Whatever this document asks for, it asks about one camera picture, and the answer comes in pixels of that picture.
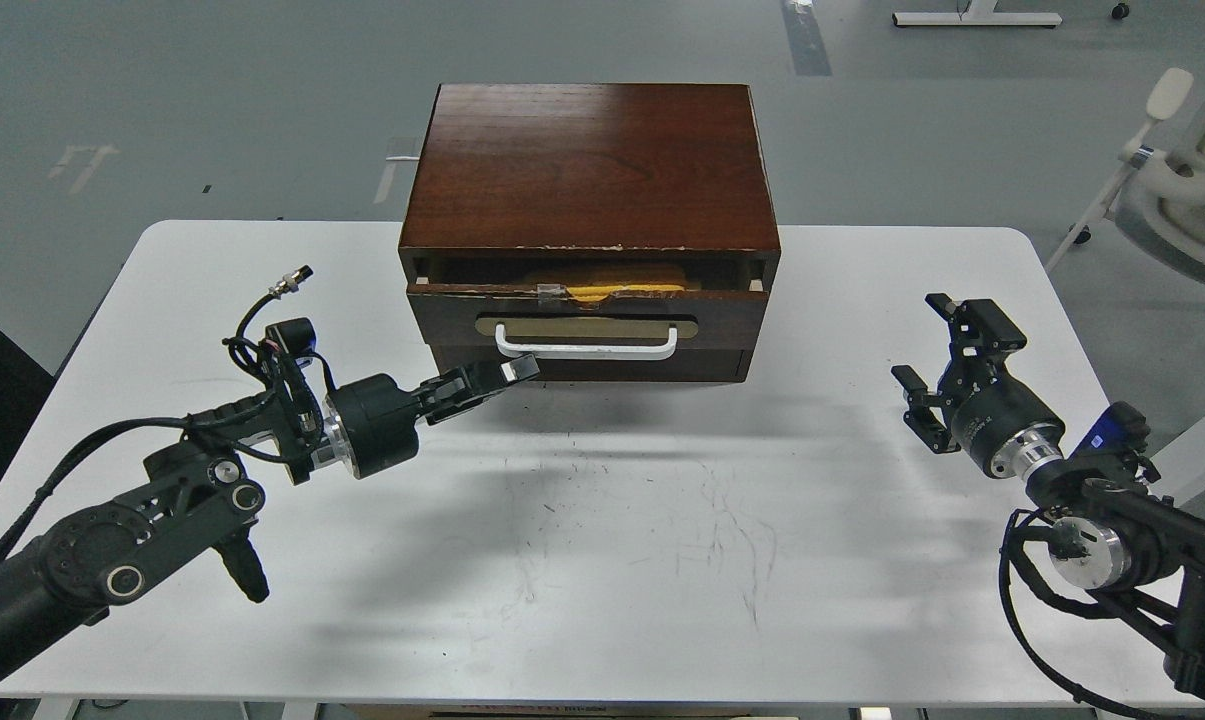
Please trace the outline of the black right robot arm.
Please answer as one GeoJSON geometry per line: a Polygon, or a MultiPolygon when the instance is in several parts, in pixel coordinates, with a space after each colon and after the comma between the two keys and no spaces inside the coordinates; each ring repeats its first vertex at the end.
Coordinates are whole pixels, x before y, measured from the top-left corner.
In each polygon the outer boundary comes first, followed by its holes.
{"type": "Polygon", "coordinates": [[[1006,519],[998,565],[1001,610],[1031,663],[1074,701],[1123,718],[1150,712],[1101,696],[1033,650],[1015,614],[1013,578],[1050,609],[1118,620],[1163,653],[1172,687],[1205,701],[1205,520],[1150,492],[1159,471],[1146,455],[1150,425],[1115,402],[1072,454],[1064,421],[1006,360],[1027,346],[991,299],[925,302],[950,331],[950,362],[936,388],[897,365],[903,421],[935,454],[966,452],[986,477],[1017,478],[1031,502],[1006,519]]]}

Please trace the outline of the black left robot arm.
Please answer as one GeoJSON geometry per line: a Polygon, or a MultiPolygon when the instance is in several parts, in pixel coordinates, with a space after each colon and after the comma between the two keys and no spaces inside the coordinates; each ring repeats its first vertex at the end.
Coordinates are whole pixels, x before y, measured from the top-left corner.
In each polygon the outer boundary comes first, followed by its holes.
{"type": "Polygon", "coordinates": [[[261,391],[186,417],[145,417],[94,430],[67,452],[0,536],[0,681],[80,626],[133,603],[204,551],[217,551],[233,583],[255,603],[268,576],[249,541],[268,495],[245,458],[282,466],[295,484],[340,462],[358,479],[413,459],[421,421],[436,425],[537,378],[537,360],[515,354],[448,370],[419,386],[390,374],[337,386],[323,370],[327,397],[302,368],[318,359],[306,318],[268,325],[259,341],[247,327],[260,309],[296,293],[311,277],[301,266],[246,311],[223,340],[233,365],[261,391]],[[18,541],[71,471],[110,441],[145,427],[177,430],[174,445],[145,459],[145,484],[54,523],[25,547],[18,541]]]}

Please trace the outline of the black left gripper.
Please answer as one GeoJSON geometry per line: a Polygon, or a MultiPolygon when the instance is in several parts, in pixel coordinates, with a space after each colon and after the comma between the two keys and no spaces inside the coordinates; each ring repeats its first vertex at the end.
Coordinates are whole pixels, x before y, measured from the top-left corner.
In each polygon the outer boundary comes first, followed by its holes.
{"type": "Polygon", "coordinates": [[[416,399],[384,373],[337,386],[327,395],[327,427],[334,455],[352,477],[366,479],[418,455],[419,406],[424,406],[424,420],[436,425],[537,374],[537,359],[523,354],[457,366],[422,382],[416,399]]]}

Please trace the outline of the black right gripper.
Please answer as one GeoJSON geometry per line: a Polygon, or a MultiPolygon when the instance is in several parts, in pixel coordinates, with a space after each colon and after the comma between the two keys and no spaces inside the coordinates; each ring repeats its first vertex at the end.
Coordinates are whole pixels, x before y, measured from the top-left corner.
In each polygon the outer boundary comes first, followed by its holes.
{"type": "Polygon", "coordinates": [[[954,301],[927,293],[925,302],[950,329],[950,366],[934,393],[910,365],[890,374],[903,386],[903,421],[934,454],[966,452],[986,477],[1012,474],[999,460],[1004,445],[1023,430],[1058,443],[1065,424],[1005,362],[1028,343],[1025,334],[991,299],[954,301]]]}

